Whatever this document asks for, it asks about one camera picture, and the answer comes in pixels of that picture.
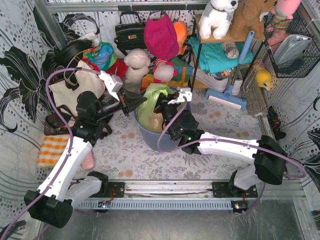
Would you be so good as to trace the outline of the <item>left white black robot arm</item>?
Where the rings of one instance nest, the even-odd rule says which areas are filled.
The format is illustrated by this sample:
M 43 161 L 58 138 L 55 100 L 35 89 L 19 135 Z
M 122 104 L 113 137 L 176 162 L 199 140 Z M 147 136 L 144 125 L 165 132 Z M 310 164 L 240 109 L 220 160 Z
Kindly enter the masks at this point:
M 90 172 L 74 185 L 71 181 L 96 142 L 112 133 L 106 119 L 118 111 L 128 115 L 146 100 L 143 95 L 126 89 L 121 89 L 107 102 L 101 102 L 91 91 L 84 91 L 77 97 L 78 119 L 61 157 L 37 190 L 29 190 L 24 196 L 33 219 L 61 229 L 85 199 L 114 195 L 109 177 L 97 171 Z

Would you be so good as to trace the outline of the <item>blue trash bin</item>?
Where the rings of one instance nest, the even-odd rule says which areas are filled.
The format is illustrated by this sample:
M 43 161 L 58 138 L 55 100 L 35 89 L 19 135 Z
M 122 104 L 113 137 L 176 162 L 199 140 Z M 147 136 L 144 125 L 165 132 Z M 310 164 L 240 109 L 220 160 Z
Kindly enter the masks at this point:
M 163 116 L 161 113 L 151 113 L 151 115 L 147 119 L 146 127 L 141 125 L 139 122 L 140 114 L 138 113 L 138 109 L 132 112 L 133 119 L 135 123 L 138 125 L 140 132 L 142 134 L 144 142 L 154 151 L 159 151 L 157 142 L 161 135 L 161 132 L 165 128 L 163 124 Z M 160 142 L 160 147 L 163 149 L 172 149 L 177 147 L 179 141 L 173 141 L 169 138 L 167 134 L 165 134 Z

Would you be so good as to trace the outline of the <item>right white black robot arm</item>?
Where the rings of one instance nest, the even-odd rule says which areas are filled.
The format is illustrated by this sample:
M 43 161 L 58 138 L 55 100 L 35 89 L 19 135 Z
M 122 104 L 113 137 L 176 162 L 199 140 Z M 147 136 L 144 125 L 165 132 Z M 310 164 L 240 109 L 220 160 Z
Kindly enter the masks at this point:
M 163 117 L 165 128 L 161 134 L 178 141 L 178 147 L 185 153 L 221 155 L 248 164 L 246 168 L 234 171 L 228 183 L 213 191 L 216 197 L 246 197 L 249 189 L 256 184 L 282 184 L 286 154 L 271 137 L 262 135 L 259 140 L 243 140 L 200 130 L 199 123 L 186 109 L 191 99 L 192 93 L 182 89 L 171 94 L 161 93 L 153 111 Z

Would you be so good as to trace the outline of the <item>green plastic trash bag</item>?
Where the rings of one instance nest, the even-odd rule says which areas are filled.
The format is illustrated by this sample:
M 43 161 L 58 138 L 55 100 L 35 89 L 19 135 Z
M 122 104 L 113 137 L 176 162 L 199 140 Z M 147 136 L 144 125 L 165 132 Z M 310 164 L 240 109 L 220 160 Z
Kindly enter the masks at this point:
M 173 94 L 174 91 L 168 85 L 151 83 L 144 93 L 147 101 L 142 103 L 135 111 L 138 123 L 146 130 L 153 133 L 161 133 L 163 131 L 163 117 L 160 113 L 154 113 L 154 109 L 160 94 L 165 97 Z

